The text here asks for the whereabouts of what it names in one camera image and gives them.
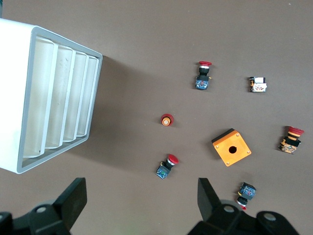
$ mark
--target white storage box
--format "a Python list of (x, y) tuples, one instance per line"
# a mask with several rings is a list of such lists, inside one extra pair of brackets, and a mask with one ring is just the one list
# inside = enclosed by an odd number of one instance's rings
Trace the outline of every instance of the white storage box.
[(102, 55), (0, 19), (0, 167), (23, 173), (87, 140)]

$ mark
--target black hole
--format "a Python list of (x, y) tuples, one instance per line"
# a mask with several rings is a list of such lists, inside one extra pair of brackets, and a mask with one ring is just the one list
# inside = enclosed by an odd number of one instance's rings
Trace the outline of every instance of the black hole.
[(237, 152), (237, 148), (235, 146), (231, 146), (228, 151), (230, 153), (235, 153), (235, 152)]

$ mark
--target slotted compartment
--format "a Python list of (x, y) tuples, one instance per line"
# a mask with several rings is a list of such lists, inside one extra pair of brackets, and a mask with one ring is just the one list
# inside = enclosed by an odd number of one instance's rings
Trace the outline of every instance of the slotted compartment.
[(91, 108), (95, 91), (99, 60), (93, 56), (89, 57), (85, 88), (83, 94), (82, 108), (80, 112), (77, 136), (85, 136), (91, 118)]
[(87, 75), (88, 60), (89, 56), (85, 53), (76, 52), (72, 85), (69, 93), (67, 118), (63, 138), (64, 142), (76, 139)]
[(69, 47), (58, 48), (46, 148), (57, 148), (63, 142), (75, 54)]
[(23, 155), (27, 158), (37, 157), (45, 152), (57, 53), (57, 44), (41, 37), (36, 38)]

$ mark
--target orange block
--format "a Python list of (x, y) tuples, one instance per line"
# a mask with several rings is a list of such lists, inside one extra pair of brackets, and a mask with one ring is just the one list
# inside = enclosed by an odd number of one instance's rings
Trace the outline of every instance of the orange block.
[(251, 150), (240, 133), (234, 129), (229, 129), (216, 137), (212, 143), (226, 166), (233, 165), (251, 154)]

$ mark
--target screw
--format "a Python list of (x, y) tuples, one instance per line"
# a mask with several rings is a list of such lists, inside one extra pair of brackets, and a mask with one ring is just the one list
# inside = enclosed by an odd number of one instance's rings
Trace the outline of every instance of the screw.
[(42, 213), (42, 212), (44, 212), (46, 210), (46, 207), (39, 207), (37, 210), (36, 210), (36, 212), (37, 213)]
[(228, 213), (233, 213), (235, 210), (231, 206), (224, 206), (224, 211)]
[(269, 221), (275, 221), (276, 217), (270, 213), (265, 213), (264, 214), (265, 219), (269, 220)]

